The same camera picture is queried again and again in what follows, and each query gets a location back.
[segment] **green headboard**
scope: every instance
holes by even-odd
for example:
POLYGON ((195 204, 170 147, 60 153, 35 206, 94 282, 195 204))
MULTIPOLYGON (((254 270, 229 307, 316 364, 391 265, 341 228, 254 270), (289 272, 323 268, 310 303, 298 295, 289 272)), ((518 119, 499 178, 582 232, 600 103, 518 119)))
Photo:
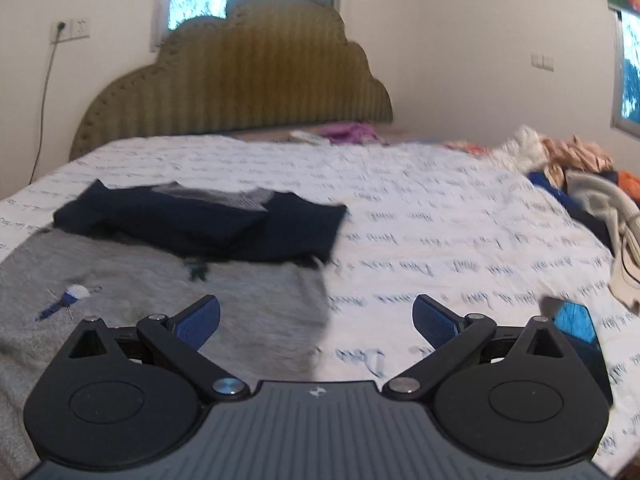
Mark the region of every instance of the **green headboard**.
POLYGON ((70 159, 128 137, 392 121, 385 87, 331 5, 229 0, 226 15, 184 22, 155 64, 107 86, 82 118, 70 159))

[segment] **wall socket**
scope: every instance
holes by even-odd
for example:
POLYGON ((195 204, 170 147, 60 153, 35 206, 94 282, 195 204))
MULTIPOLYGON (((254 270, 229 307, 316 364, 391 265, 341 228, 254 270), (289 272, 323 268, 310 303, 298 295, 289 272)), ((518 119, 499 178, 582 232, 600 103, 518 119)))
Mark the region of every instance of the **wall socket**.
POLYGON ((551 56, 540 56, 540 54, 531 54, 531 66, 555 72, 556 60, 551 56))
POLYGON ((91 21, 88 16, 84 18, 69 18, 65 20, 54 20, 51 22, 51 29, 49 32, 49 43, 54 44, 58 33, 58 24, 62 22, 65 24, 65 28, 60 32, 58 43, 63 43, 69 40, 79 40, 81 38, 88 38, 91 33, 91 21))

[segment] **bedspread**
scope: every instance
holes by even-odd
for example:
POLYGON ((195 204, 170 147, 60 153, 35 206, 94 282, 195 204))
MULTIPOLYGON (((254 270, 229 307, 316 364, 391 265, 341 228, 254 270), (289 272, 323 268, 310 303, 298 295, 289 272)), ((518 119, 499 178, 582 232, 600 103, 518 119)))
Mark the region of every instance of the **bedspread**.
POLYGON ((609 252, 520 174, 420 144, 121 140, 0 202, 0 260, 96 178, 109 187, 174 180, 224 191, 259 186, 346 204, 348 216, 324 269, 333 312, 315 352, 318 380, 382 385, 429 354, 412 325, 418 294, 503 325, 525 324, 546 295, 585 304, 614 395, 594 461, 615 474, 640 447, 640 321, 607 288, 609 252))

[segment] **tree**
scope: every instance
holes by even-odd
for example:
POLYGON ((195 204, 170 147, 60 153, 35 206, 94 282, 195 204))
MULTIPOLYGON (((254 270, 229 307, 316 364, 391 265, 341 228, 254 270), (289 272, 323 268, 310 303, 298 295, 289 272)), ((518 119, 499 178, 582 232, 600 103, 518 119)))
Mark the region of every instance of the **tree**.
POLYGON ((196 16, 211 16, 217 13, 211 9, 212 0, 170 0, 169 28, 177 28, 185 20, 196 16))
POLYGON ((622 94, 622 115, 630 121, 640 123, 640 73, 627 58, 625 58, 625 89, 622 94))

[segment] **folded clothing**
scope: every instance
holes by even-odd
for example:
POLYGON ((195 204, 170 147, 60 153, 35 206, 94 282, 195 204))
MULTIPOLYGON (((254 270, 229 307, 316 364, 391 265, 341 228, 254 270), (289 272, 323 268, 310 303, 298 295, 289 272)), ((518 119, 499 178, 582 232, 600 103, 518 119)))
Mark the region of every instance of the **folded clothing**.
POLYGON ((83 317, 135 326, 150 314, 174 316, 206 294, 218 298, 222 316, 201 354, 251 387, 259 380, 314 380, 330 314, 319 269, 216 263, 206 281, 192 282, 180 258, 153 247, 56 229, 28 238, 0 264, 0 470, 21 478, 38 463, 22 407, 83 317), (36 320, 73 284, 91 294, 36 320))
POLYGON ((96 180, 54 214, 54 225, 79 235, 120 231, 180 256, 327 262, 347 208, 293 193, 242 194, 168 186, 108 189, 96 180))

